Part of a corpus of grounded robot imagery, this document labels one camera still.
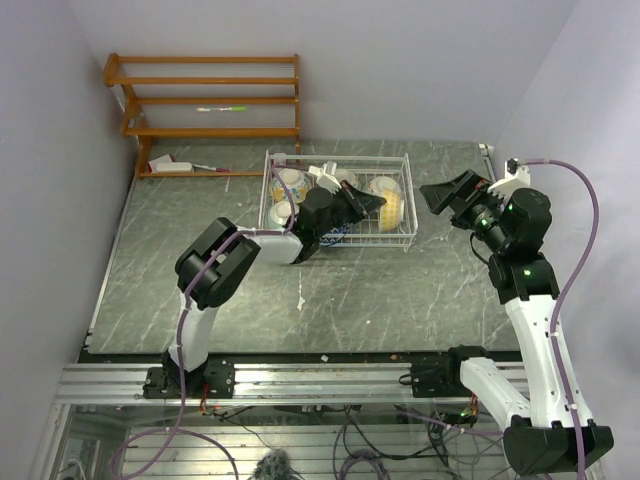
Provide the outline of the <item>orange floral bowl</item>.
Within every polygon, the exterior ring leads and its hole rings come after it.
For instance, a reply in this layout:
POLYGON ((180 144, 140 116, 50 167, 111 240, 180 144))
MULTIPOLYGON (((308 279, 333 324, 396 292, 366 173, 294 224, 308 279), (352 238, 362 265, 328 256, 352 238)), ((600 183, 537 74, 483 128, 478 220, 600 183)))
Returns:
POLYGON ((359 186, 357 175, 348 169, 337 168, 334 177, 338 182, 346 181, 353 187, 359 186))
POLYGON ((271 196, 275 202, 287 201, 290 194, 297 204, 302 203, 311 183, 305 173, 297 169, 281 168, 276 170, 277 176, 271 182, 271 196))
POLYGON ((402 195, 400 184, 390 176, 375 176, 366 185, 365 192, 384 197, 387 193, 402 195))

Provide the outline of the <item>blue yellow patterned bowl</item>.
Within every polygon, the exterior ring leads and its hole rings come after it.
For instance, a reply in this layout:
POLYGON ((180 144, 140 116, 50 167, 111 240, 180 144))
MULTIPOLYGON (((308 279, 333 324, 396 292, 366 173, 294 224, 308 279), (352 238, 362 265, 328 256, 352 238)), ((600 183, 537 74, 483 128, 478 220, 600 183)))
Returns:
POLYGON ((397 228, 404 218, 404 200, 401 195, 392 190, 383 194, 386 203, 379 210, 379 231, 389 232, 397 228))

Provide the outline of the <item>red patterned bowl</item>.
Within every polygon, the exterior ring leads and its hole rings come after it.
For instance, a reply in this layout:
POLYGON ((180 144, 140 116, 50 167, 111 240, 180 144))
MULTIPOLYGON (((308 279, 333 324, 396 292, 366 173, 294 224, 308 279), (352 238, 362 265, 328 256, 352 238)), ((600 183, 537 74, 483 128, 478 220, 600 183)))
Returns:
POLYGON ((320 239, 321 247, 331 247, 336 244, 340 244, 347 234, 350 233, 349 225, 342 225, 332 228, 329 232, 323 235, 320 239))

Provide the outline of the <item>plain light teal bowl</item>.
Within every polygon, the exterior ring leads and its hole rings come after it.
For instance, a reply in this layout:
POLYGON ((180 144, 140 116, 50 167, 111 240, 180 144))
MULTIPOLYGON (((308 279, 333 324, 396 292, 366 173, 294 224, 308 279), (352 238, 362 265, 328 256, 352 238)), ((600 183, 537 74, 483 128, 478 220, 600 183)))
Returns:
POLYGON ((294 211, 292 211, 289 201, 279 201, 273 204, 265 214, 265 226, 267 229, 286 229, 290 217, 297 212, 297 204, 294 204, 294 211))

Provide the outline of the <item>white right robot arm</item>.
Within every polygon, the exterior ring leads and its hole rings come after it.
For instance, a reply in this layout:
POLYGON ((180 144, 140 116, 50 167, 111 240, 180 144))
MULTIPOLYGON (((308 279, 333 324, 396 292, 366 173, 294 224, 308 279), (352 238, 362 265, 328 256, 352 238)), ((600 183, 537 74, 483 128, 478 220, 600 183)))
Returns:
POLYGON ((451 224, 490 250, 489 277, 516 333, 529 393, 521 394, 480 347, 451 350, 442 387, 455 396, 470 390, 487 408, 517 474, 584 478, 614 439, 610 427, 595 422, 570 370, 559 322, 562 295, 541 252, 552 222, 549 198, 528 186, 490 184, 473 171, 420 192, 433 214, 451 209, 451 224))

